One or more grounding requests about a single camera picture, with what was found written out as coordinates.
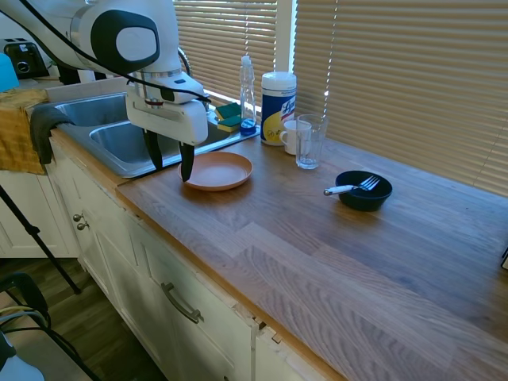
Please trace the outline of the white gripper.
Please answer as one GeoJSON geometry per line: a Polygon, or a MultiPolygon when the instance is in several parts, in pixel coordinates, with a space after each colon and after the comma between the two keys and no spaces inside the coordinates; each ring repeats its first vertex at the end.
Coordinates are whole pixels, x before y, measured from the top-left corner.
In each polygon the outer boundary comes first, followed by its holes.
{"type": "Polygon", "coordinates": [[[208,137],[206,108],[201,101],[191,99],[184,103],[161,100],[161,106],[146,103],[134,85],[126,87],[125,105],[129,121],[143,130],[145,146],[157,171],[163,168],[163,157],[158,134],[179,142],[181,155],[180,175],[187,182],[194,165],[194,146],[208,137]]]}

